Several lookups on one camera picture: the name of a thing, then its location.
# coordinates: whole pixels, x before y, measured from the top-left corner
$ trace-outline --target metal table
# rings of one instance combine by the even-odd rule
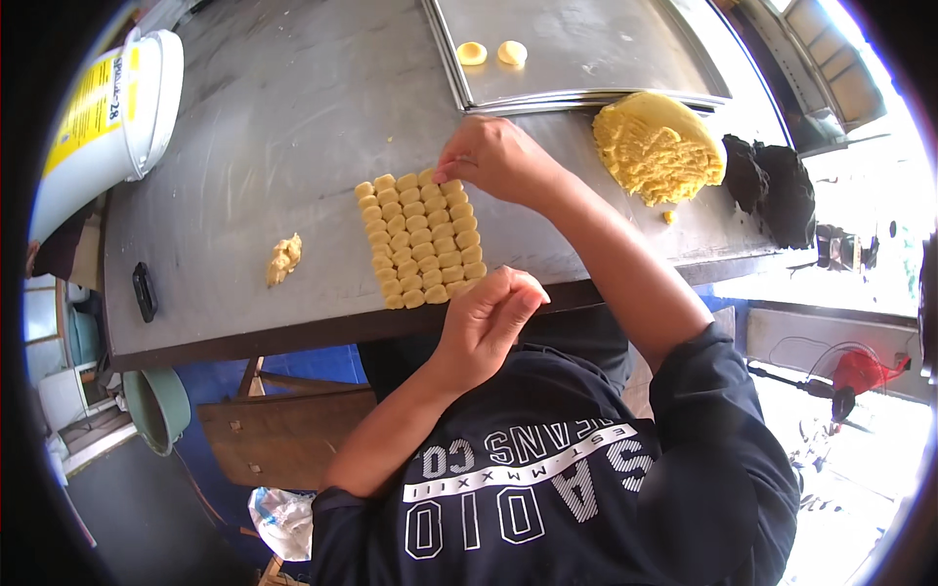
[[[733,92],[733,103],[707,124],[718,136],[786,143],[761,78],[717,13],[675,3],[691,7],[690,21]],[[285,353],[439,327],[445,307],[381,310],[352,193],[381,174],[430,167],[460,123],[420,3],[216,3],[178,34],[186,72],[173,139],[144,181],[114,189],[106,219],[114,367]],[[640,226],[689,282],[801,262],[801,254],[778,254],[725,188],[705,188],[667,227],[666,208],[627,197],[602,167],[592,114],[515,122]],[[509,263],[552,285],[555,309],[600,301],[546,219],[467,191],[490,267]],[[268,289],[270,249],[294,232],[303,259]],[[159,298],[152,323],[144,323],[131,283],[140,261]]]

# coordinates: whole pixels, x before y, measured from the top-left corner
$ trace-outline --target rows of dough balls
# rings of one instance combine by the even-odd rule
[[[433,169],[397,180],[388,174],[355,188],[388,309],[445,303],[485,277],[478,222],[462,182],[437,185],[432,175]]]

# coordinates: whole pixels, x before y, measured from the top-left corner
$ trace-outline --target dough ball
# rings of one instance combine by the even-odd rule
[[[449,222],[449,212],[446,210],[436,210],[427,215],[427,223],[431,228],[436,228],[440,224]]]
[[[375,219],[365,224],[365,234],[385,232],[386,230],[387,222],[382,219]]]
[[[358,209],[363,210],[366,207],[372,207],[373,205],[378,204],[378,198],[373,195],[366,195],[365,197],[358,200]]]
[[[410,261],[404,261],[401,263],[401,266],[398,267],[398,278],[412,277],[417,274],[417,271],[420,270],[420,267],[416,265],[416,261],[411,259]]]
[[[381,206],[381,215],[385,221],[390,221],[395,216],[399,216],[402,211],[401,205],[397,202],[385,203]]]
[[[483,278],[485,277],[485,274],[489,272],[489,269],[486,268],[485,263],[467,264],[462,269],[466,278]]]
[[[456,207],[460,203],[467,203],[469,201],[469,196],[466,195],[465,191],[453,191],[446,195],[446,205],[449,207]]]
[[[429,225],[426,216],[410,216],[407,219],[407,231],[409,233],[414,233],[417,230],[422,230]]]
[[[366,181],[365,183],[359,183],[355,186],[355,196],[360,200],[366,195],[374,194],[374,186]]]
[[[462,264],[478,263],[482,260],[482,248],[479,245],[466,248],[462,251]]]
[[[459,218],[468,218],[472,216],[473,207],[471,203],[460,203],[456,207],[450,208],[449,216],[454,220]]]
[[[423,292],[420,290],[408,291],[402,297],[404,300],[404,305],[408,309],[419,308],[423,305],[424,302]]]
[[[392,254],[394,254],[394,250],[391,250],[391,247],[387,244],[376,244],[371,247],[371,256],[387,256],[387,258],[391,258]]]
[[[434,171],[436,171],[436,169],[433,168],[433,167],[430,167],[429,169],[424,169],[424,170],[421,171],[420,174],[416,177],[416,183],[417,183],[419,186],[421,186],[421,187],[425,187],[425,186],[427,186],[427,185],[433,183],[433,172],[434,172]]]
[[[524,65],[527,48],[517,40],[507,40],[498,48],[498,58],[509,65]]]
[[[430,230],[422,228],[414,233],[411,233],[411,246],[420,246],[424,242],[430,242],[432,239],[433,238],[431,236]]]
[[[420,278],[420,275],[413,274],[410,277],[402,278],[401,286],[405,293],[408,291],[414,291],[423,287],[423,279]]]
[[[462,65],[482,65],[488,56],[489,51],[485,45],[472,40],[456,48],[456,58]]]
[[[406,174],[404,177],[398,179],[397,186],[398,191],[415,188],[417,186],[416,175],[413,173]]]
[[[443,184],[440,184],[440,190],[443,191],[443,195],[449,195],[456,191],[463,191],[462,181],[459,179],[453,179],[452,181],[447,181]]]
[[[434,254],[436,254],[436,249],[433,248],[432,242],[424,242],[423,244],[415,246],[411,251],[411,255],[417,262],[422,261],[428,256],[433,256]]]
[[[478,220],[475,216],[466,216],[465,218],[453,220],[453,230],[456,231],[457,234],[475,230],[477,226]]]
[[[267,266],[267,287],[282,283],[288,274],[293,273],[296,264],[299,263],[302,248],[303,241],[299,239],[297,233],[294,233],[293,238],[280,240],[274,246],[270,255],[270,264]]]
[[[385,297],[385,308],[404,309],[404,298],[400,295],[389,295]]]
[[[401,205],[420,201],[420,189],[410,188],[401,192]]]
[[[469,232],[460,232],[456,235],[456,246],[458,246],[460,250],[466,250],[469,247],[474,247],[481,241],[481,236],[479,236],[478,232],[475,230],[471,230]]]
[[[423,202],[413,202],[408,203],[404,206],[404,215],[410,218],[411,216],[423,216],[425,215],[426,209],[423,207]]]
[[[423,288],[429,289],[435,285],[439,285],[443,282],[443,271],[438,268],[434,268],[430,271],[425,271],[423,274]]]
[[[455,293],[457,289],[461,289],[465,286],[466,282],[464,280],[454,280],[453,282],[446,284],[446,294],[449,295],[450,299],[452,299],[453,293]]]
[[[420,188],[420,199],[424,202],[427,200],[432,200],[435,197],[443,195],[443,191],[440,191],[440,186],[435,183],[431,183],[427,186]]]
[[[443,197],[430,198],[423,204],[424,208],[427,210],[428,214],[432,214],[437,210],[446,209],[446,199]]]
[[[391,238],[391,250],[398,252],[401,248],[410,246],[410,234],[407,232],[398,232]]]
[[[440,224],[439,226],[433,227],[433,240],[439,240],[440,238],[446,238],[447,236],[455,235],[456,231],[453,230],[453,223],[447,222],[445,224]]]
[[[446,292],[443,284],[433,285],[426,293],[423,293],[423,296],[427,303],[440,304],[449,301],[449,293]]]
[[[404,264],[404,263],[406,263],[407,261],[411,260],[411,254],[412,254],[411,248],[410,248],[410,247],[404,247],[404,248],[401,248],[400,250],[398,250],[397,252],[395,252],[395,253],[391,256],[391,260],[394,262],[395,265],[401,266],[402,264]]]
[[[436,254],[444,254],[445,252],[452,252],[456,249],[456,243],[453,242],[452,236],[447,236],[446,238],[440,238],[439,240],[433,241],[433,247],[436,248]]]
[[[387,232],[375,232],[375,233],[370,233],[370,234],[368,234],[368,242],[369,242],[372,246],[376,246],[376,245],[379,245],[379,244],[390,244],[390,242],[391,242],[391,234],[389,234],[389,233],[387,233]]]
[[[385,189],[384,191],[378,191],[378,205],[384,205],[385,203],[398,202],[401,200],[401,195],[394,188]]]
[[[401,286],[401,282],[395,278],[390,278],[381,283],[381,294],[384,297],[390,297],[391,295],[400,295],[403,293],[404,289]]]
[[[387,256],[376,256],[371,259],[371,266],[374,267],[374,270],[382,268],[394,268],[394,261],[387,258]]]
[[[398,272],[393,268],[379,268],[374,272],[374,275],[378,278],[378,282],[383,283],[386,280],[397,280]]]
[[[599,158],[629,194],[645,205],[689,200],[719,185],[726,148],[684,104],[638,92],[606,106],[593,119]]]
[[[434,268],[440,268],[440,261],[435,256],[428,256],[420,259],[417,266],[420,267],[420,272],[429,273]]]
[[[370,205],[361,211],[361,219],[366,224],[368,222],[374,222],[376,219],[381,219],[381,208],[377,205]]]
[[[387,233],[392,236],[396,235],[398,232],[403,232],[406,225],[404,224],[403,214],[398,214],[394,218],[388,221],[387,223]]]
[[[462,280],[462,277],[464,276],[461,264],[457,264],[456,266],[449,266],[440,272],[443,273],[444,283],[452,283],[458,280]]]
[[[381,175],[380,177],[374,180],[374,190],[380,193],[381,191],[384,191],[385,189],[393,188],[394,184],[395,184],[394,175],[392,175],[391,173],[388,173],[387,175]]]
[[[462,265],[462,255],[458,250],[444,252],[436,258],[439,259],[441,268],[449,268],[450,266],[456,266],[457,264]]]

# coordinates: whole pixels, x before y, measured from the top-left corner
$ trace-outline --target plastic bag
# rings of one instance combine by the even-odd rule
[[[308,562],[312,553],[312,500],[279,488],[255,488],[248,511],[257,533],[285,562]]]

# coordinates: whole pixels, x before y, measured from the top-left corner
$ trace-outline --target white plastic bucket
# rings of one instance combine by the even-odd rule
[[[182,41],[166,30],[141,38],[135,28],[88,68],[46,159],[30,240],[122,180],[144,178],[173,136],[182,76]]]

